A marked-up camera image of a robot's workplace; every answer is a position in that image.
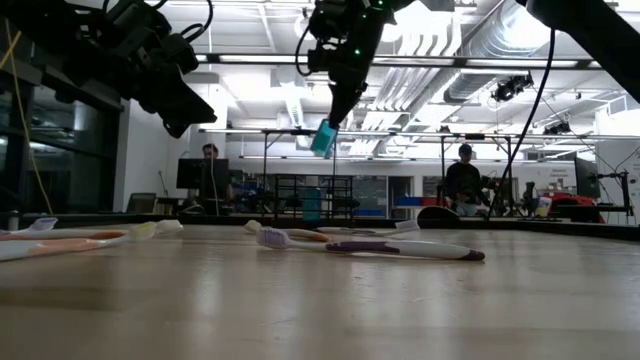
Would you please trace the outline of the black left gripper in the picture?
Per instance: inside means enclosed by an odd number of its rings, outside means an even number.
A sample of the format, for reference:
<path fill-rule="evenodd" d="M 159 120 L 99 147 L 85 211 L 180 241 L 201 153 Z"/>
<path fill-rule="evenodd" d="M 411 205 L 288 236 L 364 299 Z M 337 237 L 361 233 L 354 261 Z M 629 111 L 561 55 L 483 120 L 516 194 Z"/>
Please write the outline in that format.
<path fill-rule="evenodd" d="M 91 79 L 151 108 L 167 133 L 180 139 L 188 125 L 215 123 L 213 108 L 183 80 L 178 67 L 164 67 L 155 56 L 168 34 L 168 21 L 149 4 L 116 4 L 109 10 L 74 7 L 78 30 L 74 84 Z"/>

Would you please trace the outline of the red bag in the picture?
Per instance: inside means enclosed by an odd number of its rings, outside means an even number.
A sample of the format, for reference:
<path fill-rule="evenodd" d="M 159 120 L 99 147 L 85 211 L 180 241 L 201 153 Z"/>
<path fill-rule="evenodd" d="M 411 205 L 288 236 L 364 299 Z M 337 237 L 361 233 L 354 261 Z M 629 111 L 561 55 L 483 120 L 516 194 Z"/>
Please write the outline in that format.
<path fill-rule="evenodd" d="M 554 193 L 550 196 L 550 217 L 566 218 L 572 222 L 603 223 L 604 218 L 589 197 L 567 193 Z"/>

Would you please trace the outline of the long ceiling light bar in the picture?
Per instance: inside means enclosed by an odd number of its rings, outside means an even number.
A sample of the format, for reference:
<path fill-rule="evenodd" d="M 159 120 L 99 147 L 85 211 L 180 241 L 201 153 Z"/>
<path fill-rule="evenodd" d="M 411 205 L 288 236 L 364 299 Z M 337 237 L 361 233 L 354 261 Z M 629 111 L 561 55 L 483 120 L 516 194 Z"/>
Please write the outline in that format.
<path fill-rule="evenodd" d="M 302 65 L 307 64 L 307 56 L 293 54 L 197 54 L 202 64 L 225 65 Z M 433 56 L 377 56 L 372 62 L 374 67 L 432 67 L 432 68 L 474 68 L 474 69 L 542 69 L 546 58 L 469 58 L 469 57 L 433 57 Z M 592 59 L 554 59 L 552 69 L 560 70 L 602 70 L 601 65 Z"/>

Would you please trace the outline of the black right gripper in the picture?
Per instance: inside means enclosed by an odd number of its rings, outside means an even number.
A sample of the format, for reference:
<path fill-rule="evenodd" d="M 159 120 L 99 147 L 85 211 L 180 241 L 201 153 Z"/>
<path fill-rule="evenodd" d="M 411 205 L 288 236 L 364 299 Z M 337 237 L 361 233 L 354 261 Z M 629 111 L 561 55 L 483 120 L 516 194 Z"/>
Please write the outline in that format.
<path fill-rule="evenodd" d="M 334 84 L 329 126 L 341 122 L 359 102 L 381 41 L 384 27 L 396 23 L 395 13 L 414 0 L 316 0 L 308 22 L 316 48 L 338 49 L 343 66 L 326 72 Z"/>

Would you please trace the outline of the black computer monitor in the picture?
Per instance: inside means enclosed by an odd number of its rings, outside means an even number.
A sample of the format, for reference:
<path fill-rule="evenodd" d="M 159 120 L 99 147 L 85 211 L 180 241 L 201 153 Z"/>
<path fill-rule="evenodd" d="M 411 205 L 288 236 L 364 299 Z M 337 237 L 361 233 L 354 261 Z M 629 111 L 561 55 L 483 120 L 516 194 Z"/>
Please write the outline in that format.
<path fill-rule="evenodd" d="M 178 161 L 177 188 L 213 189 L 213 186 L 225 188 L 228 184 L 228 159 L 183 158 Z"/>
<path fill-rule="evenodd" d="M 581 158 L 574 159 L 576 191 L 579 196 L 597 199 L 600 197 L 598 168 L 594 162 Z"/>

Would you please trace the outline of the black aluminium table frame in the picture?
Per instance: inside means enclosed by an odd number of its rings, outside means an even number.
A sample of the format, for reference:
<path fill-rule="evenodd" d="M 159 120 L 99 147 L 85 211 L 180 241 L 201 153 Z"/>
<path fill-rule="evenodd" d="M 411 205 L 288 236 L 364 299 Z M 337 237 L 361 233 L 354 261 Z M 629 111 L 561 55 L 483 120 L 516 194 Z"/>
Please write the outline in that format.
<path fill-rule="evenodd" d="M 165 220 L 165 215 L 99 213 L 99 214 L 62 214 L 58 217 L 60 227 L 86 227 L 98 225 L 122 225 Z M 393 228 L 395 222 L 390 219 L 323 219 L 307 221 L 301 218 L 262 218 L 256 220 L 262 224 L 279 228 L 300 227 L 312 229 L 323 226 L 348 228 Z M 548 220 L 518 220 L 509 218 L 477 219 L 462 218 L 460 220 L 424 220 L 418 221 L 422 229 L 480 230 L 480 231 L 528 231 L 567 236 L 584 236 L 623 240 L 640 243 L 640 226 L 607 225 L 596 223 L 553 222 Z"/>

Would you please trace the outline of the orange toothbrush yellow bristles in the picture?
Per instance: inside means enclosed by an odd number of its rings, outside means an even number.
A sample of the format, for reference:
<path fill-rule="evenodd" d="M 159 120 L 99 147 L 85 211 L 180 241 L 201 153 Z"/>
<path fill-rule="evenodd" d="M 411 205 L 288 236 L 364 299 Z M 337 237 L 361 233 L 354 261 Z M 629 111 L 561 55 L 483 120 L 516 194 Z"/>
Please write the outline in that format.
<path fill-rule="evenodd" d="M 152 238 L 156 231 L 154 222 L 136 225 L 129 230 L 50 229 L 47 231 L 24 230 L 0 234 L 0 262 L 83 252 L 121 243 Z"/>

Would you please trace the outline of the person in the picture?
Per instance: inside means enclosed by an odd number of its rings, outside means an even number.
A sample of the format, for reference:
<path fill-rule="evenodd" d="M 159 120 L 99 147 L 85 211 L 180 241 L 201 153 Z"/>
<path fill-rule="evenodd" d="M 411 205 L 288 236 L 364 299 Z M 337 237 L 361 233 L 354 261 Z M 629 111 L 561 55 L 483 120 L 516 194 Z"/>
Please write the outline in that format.
<path fill-rule="evenodd" d="M 205 144 L 202 147 L 205 159 L 219 159 L 219 150 L 214 143 Z M 209 215 L 227 215 L 227 209 L 232 198 L 232 187 L 229 175 L 229 184 L 225 188 L 213 186 L 213 189 L 189 189 L 188 199 L 191 205 L 199 205 Z"/>
<path fill-rule="evenodd" d="M 458 149 L 459 160 L 450 165 L 445 174 L 445 194 L 452 201 L 453 210 L 461 217 L 477 215 L 480 203 L 487 198 L 481 187 L 479 170 L 471 163 L 472 147 L 462 144 Z"/>

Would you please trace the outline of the grey office chair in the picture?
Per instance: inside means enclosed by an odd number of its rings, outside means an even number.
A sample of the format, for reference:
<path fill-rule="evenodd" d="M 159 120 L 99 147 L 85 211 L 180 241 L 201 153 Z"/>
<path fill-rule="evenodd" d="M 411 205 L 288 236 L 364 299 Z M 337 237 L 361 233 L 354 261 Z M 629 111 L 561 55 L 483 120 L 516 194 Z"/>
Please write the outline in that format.
<path fill-rule="evenodd" d="M 151 214 L 156 204 L 155 193 L 132 193 L 129 197 L 126 212 L 136 214 Z"/>

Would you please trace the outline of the purple and white toothbrush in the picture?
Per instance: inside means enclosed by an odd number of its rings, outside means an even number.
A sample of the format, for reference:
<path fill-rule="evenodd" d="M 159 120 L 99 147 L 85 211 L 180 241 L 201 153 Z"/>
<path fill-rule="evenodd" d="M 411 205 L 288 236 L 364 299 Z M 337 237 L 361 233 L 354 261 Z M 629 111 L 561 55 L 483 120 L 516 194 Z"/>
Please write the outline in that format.
<path fill-rule="evenodd" d="M 391 237 L 402 233 L 414 232 L 420 229 L 416 220 L 406 220 L 397 222 L 395 228 L 389 231 L 374 231 L 366 229 L 345 228 L 345 227 L 318 227 L 317 232 L 336 235 L 371 236 L 371 237 Z"/>
<path fill-rule="evenodd" d="M 295 241 L 283 230 L 262 228 L 256 233 L 258 244 L 271 249 L 300 249 L 332 253 L 373 253 L 403 257 L 483 261 L 486 255 L 467 247 L 420 241 L 343 241 L 314 243 Z"/>
<path fill-rule="evenodd" d="M 22 233 L 28 233 L 28 232 L 49 231 L 55 227 L 57 222 L 58 222 L 58 219 L 55 217 L 39 218 L 39 219 L 36 219 L 29 227 L 24 229 L 15 230 L 15 231 L 0 230 L 0 236 L 16 235 L 16 234 L 22 234 Z"/>

